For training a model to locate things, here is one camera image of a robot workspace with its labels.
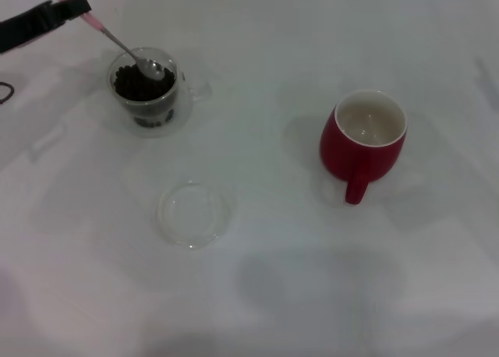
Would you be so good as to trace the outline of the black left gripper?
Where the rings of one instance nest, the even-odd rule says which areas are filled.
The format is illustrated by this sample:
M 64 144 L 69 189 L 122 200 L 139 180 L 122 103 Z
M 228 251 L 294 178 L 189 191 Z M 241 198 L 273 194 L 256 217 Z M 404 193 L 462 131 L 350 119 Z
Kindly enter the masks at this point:
M 10 19 L 1 21 L 1 53 L 21 48 L 52 32 L 64 22 L 91 11 L 87 0 L 43 2 Z

